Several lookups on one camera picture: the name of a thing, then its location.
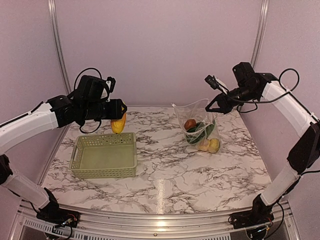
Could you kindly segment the clear zip top bag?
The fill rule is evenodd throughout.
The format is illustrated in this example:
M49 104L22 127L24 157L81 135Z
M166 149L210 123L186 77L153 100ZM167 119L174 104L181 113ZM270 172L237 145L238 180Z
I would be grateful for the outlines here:
M205 110L209 103L203 98L184 106L171 105L186 142L199 151L216 154L222 141L213 113Z

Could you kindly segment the green white bok choy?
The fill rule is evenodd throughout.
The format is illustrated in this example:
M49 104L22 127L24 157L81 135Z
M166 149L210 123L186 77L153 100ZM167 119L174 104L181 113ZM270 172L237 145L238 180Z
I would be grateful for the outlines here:
M213 120L211 124L205 124L205 127L202 129L202 131L186 132L185 139L189 144L195 145L198 142L200 142L204 137L208 137L215 129L215 126L216 121Z

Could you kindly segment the brown potato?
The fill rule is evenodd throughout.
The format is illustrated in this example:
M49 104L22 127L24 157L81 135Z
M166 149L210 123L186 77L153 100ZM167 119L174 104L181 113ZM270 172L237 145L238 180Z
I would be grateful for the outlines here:
M191 119L188 119L185 123L184 123L184 129L186 131L188 131L189 129L191 128L194 128L197 126L197 122L195 119L191 118Z

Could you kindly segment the dark green cucumber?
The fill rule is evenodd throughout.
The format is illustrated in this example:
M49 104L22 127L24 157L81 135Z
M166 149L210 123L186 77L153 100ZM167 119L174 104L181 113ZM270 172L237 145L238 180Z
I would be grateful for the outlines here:
M192 127L189 130L187 130L188 133L194 133L197 131L202 131L203 128L205 127L205 124L203 122L197 122L196 127Z

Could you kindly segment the orange yellow mango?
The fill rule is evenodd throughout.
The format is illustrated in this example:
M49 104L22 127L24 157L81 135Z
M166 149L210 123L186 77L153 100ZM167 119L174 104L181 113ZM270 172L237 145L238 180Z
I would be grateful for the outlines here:
M121 119L111 120L110 126L114 134L121 134L125 128L127 114L125 113Z

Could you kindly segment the yellow lemon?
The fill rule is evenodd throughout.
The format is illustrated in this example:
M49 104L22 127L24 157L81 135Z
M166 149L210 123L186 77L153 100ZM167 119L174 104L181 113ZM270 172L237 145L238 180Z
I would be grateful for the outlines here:
M204 152L207 152L209 150L209 147L210 141L206 139L197 145L197 149Z

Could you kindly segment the beige perforated plastic basket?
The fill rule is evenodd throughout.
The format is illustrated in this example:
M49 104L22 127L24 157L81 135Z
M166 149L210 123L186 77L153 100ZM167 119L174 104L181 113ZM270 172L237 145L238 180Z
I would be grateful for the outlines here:
M123 132L79 136L69 169L80 179L131 178L137 165L136 135Z

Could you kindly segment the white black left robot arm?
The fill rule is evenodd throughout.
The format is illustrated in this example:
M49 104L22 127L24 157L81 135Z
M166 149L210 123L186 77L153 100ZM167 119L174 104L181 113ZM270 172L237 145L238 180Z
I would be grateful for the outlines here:
M77 123L82 128L86 121L120 120L127 106L121 99L111 99L116 80L85 75L76 77L73 91L41 102L33 110L0 125L0 185L14 195L30 202L37 218L66 225L76 222L76 213L62 209L55 196L28 179L11 164L6 152L16 145L41 133Z

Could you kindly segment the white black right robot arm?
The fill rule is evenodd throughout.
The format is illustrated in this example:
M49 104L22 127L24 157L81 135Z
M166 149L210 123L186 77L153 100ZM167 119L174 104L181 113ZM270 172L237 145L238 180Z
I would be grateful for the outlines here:
M271 184L258 194L249 210L234 212L229 221L234 229L261 225L274 219L273 206L288 195L301 177L320 157L320 119L284 87L281 78L269 72L256 72L249 62L232 68L237 88L227 89L213 75L204 80L218 94L206 107L207 112L228 114L240 105L272 104L297 134L297 142L289 151L286 164Z

